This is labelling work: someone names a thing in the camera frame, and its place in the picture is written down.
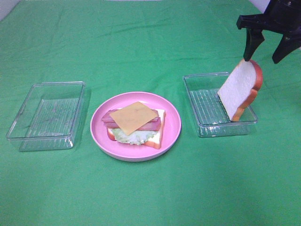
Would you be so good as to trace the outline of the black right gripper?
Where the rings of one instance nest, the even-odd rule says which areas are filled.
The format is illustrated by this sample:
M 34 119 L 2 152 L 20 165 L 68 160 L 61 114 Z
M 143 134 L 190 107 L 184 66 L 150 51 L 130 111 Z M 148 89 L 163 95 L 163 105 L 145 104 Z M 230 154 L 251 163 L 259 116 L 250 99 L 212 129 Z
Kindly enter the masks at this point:
M 262 14 L 240 15 L 238 29 L 246 28 L 244 60 L 250 61 L 256 49 L 265 41 L 263 30 L 282 34 L 272 60 L 279 63 L 301 47 L 301 1 L 271 0 Z

